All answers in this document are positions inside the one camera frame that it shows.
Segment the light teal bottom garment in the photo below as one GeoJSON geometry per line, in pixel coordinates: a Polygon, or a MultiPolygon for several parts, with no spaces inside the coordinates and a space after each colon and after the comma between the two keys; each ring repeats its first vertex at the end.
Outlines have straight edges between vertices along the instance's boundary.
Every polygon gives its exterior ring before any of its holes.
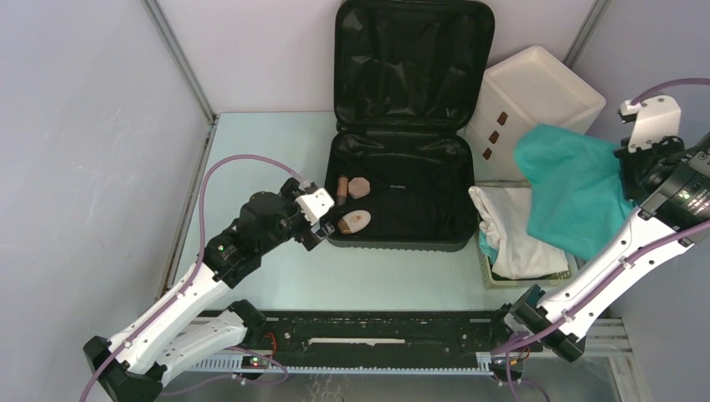
{"type": "Polygon", "coordinates": [[[532,192],[527,234],[584,260],[602,251],[635,207],[614,151],[610,142],[544,124],[519,139],[513,156],[532,192]]]}

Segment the black ribbed hard-shell suitcase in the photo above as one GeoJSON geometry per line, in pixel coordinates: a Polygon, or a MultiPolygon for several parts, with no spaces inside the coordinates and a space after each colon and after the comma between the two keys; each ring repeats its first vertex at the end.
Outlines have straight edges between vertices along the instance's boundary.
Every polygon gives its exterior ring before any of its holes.
{"type": "Polygon", "coordinates": [[[454,252],[478,229],[473,153],[460,131],[478,101],[495,33],[479,1],[344,1],[335,17],[326,189],[363,178],[369,193],[330,211],[370,214],[337,247],[454,252]]]}

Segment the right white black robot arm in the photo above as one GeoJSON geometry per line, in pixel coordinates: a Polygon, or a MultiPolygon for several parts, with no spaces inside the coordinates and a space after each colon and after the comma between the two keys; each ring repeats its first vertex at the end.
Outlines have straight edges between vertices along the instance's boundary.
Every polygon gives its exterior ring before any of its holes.
{"type": "Polygon", "coordinates": [[[487,327],[494,355],[541,343],[573,362],[588,330],[636,282],[709,235],[709,138],[662,158],[639,181],[647,198],[570,282],[530,287],[487,327]]]}

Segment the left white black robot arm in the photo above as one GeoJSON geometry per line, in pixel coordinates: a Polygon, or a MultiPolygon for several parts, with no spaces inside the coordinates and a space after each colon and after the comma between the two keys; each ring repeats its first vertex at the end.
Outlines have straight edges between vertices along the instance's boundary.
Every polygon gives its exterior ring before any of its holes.
{"type": "Polygon", "coordinates": [[[154,401],[173,379],[221,349],[256,348],[265,316],[246,300],[187,331],[209,305],[256,271],[262,258],[294,240],[312,250],[334,228],[317,224],[335,205],[324,188],[288,179],[278,193],[254,193],[239,216],[204,247],[182,279],[131,325],[83,347],[104,391],[114,401],[154,401]]]}

